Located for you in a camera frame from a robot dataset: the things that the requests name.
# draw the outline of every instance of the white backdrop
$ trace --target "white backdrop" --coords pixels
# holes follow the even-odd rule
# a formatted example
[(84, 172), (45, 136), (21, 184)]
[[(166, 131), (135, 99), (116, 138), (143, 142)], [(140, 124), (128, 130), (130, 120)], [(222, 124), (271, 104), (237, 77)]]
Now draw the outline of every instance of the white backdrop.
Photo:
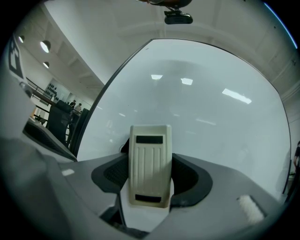
[(224, 50), (151, 41), (102, 96), (78, 160), (119, 152), (134, 124), (170, 124), (173, 153), (237, 169), (281, 196), (290, 158), (282, 102), (256, 69)]

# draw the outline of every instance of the white device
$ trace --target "white device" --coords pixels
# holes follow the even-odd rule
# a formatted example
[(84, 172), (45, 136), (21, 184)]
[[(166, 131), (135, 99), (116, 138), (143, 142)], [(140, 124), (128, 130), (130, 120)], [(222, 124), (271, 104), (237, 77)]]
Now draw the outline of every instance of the white device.
[(129, 202), (168, 207), (172, 169), (171, 126), (131, 126), (128, 167)]

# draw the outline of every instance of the black rectangular slot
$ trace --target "black rectangular slot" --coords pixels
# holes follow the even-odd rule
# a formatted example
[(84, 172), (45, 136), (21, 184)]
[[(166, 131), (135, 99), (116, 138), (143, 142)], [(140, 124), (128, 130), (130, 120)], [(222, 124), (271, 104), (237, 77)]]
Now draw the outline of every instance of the black rectangular slot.
[(163, 136), (136, 136), (136, 143), (162, 144)]
[(151, 197), (151, 196), (144, 196), (144, 195), (135, 195), (135, 199), (144, 202), (152, 202), (152, 203), (160, 203), (161, 197)]

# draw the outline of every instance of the person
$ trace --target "person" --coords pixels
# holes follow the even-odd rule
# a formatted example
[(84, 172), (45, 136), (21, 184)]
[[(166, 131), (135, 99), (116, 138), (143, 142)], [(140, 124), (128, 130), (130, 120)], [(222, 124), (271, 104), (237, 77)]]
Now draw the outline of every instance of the person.
[(75, 107), (75, 110), (78, 111), (78, 112), (81, 111), (81, 103), (77, 107)]
[(71, 106), (72, 108), (74, 108), (75, 105), (76, 105), (76, 100), (74, 100), (72, 103), (70, 103), (70, 106)]
[(298, 146), (295, 152), (295, 157), (294, 157), (294, 166), (295, 166), (295, 171), (297, 170), (297, 158), (298, 159), (298, 166), (299, 166), (299, 160), (300, 160), (300, 141), (298, 142)]

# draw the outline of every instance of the ceiling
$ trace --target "ceiling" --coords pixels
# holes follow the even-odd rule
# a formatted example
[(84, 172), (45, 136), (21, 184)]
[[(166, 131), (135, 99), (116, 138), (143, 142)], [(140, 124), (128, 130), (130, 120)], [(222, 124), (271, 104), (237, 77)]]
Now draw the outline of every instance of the ceiling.
[(35, 13), (34, 31), (53, 42), (51, 54), (93, 98), (152, 38), (221, 47), (258, 69), (283, 100), (300, 89), (299, 54), (281, 23), (258, 0), (193, 0), (181, 9), (192, 15), (191, 25), (166, 25), (166, 8), (135, 0), (55, 0), (41, 7), (47, 18), (42, 11)]
[[(48, 70), (72, 93), (89, 104), (93, 103), (104, 85), (80, 58), (61, 30), (49, 21), (40, 6), (26, 16), (15, 33), (17, 36), (25, 36), (22, 47), (38, 62), (50, 63), (50, 68), (45, 68), (45, 71)], [(49, 53), (45, 53), (39, 45), (45, 39), (51, 43)]]

